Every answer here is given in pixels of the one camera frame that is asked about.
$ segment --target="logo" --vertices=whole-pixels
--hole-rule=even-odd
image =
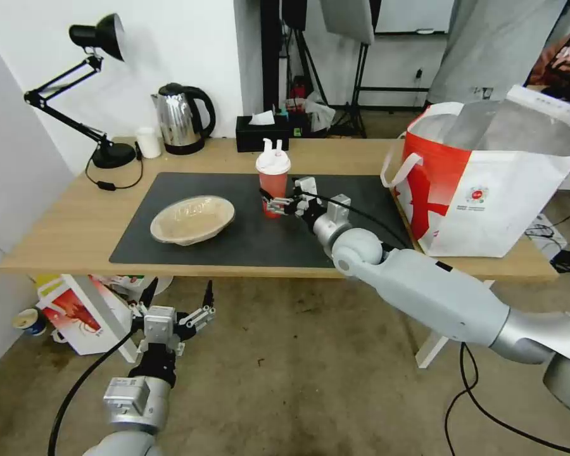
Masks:
[[[488,196],[488,189],[485,187],[472,187],[467,195],[468,203],[483,203]]]

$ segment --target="beige bowl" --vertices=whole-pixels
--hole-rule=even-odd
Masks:
[[[234,220],[234,206],[219,196],[195,196],[164,208],[150,233],[159,242],[188,246],[214,237]]]

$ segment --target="stainless steel kettle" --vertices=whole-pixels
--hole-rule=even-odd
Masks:
[[[215,128],[215,109],[209,96],[197,87],[171,82],[151,95],[167,152],[187,155],[199,151]],[[195,99],[204,102],[209,125],[203,128]]]

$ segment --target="table leg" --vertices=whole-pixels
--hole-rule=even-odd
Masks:
[[[129,328],[125,328],[116,318],[88,275],[62,274],[61,276],[74,290],[97,323],[102,328],[111,331],[114,345],[127,335]],[[126,361],[134,363],[137,360],[137,348],[131,340],[126,341],[119,350]]]
[[[483,284],[490,288],[495,281],[483,281]],[[431,334],[424,341],[418,353],[416,353],[416,364],[420,369],[426,369],[429,364],[435,359],[435,356],[439,354],[441,349],[445,346],[449,339],[442,336],[438,332],[431,331]]]

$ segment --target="red drink cup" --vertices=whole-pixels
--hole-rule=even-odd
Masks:
[[[274,198],[284,197],[287,191],[287,176],[291,162],[287,154],[281,150],[282,141],[277,140],[277,148],[272,149],[272,141],[264,138],[264,152],[260,154],[255,167],[260,173],[260,187]],[[267,210],[266,201],[262,200],[264,214],[270,219],[280,217],[279,214]]]
[[[287,173],[285,174],[264,174],[260,173],[260,187],[276,197],[284,197],[287,190]],[[264,215],[269,219],[280,217],[279,214],[269,212],[266,208],[266,201],[262,200]]]

